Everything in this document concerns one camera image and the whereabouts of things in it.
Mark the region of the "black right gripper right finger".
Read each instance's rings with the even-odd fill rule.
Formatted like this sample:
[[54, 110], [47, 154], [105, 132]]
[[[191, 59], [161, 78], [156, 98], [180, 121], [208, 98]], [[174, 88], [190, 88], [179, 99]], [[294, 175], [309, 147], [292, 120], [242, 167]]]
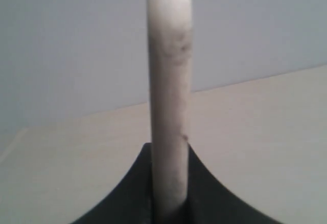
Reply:
[[187, 223], [280, 223], [232, 193], [189, 147]]

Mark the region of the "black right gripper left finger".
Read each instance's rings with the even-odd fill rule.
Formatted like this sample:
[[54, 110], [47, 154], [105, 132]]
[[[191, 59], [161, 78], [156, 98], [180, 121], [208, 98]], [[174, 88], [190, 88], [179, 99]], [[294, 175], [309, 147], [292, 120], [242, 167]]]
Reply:
[[145, 143], [117, 186], [73, 223], [153, 223], [151, 147]]

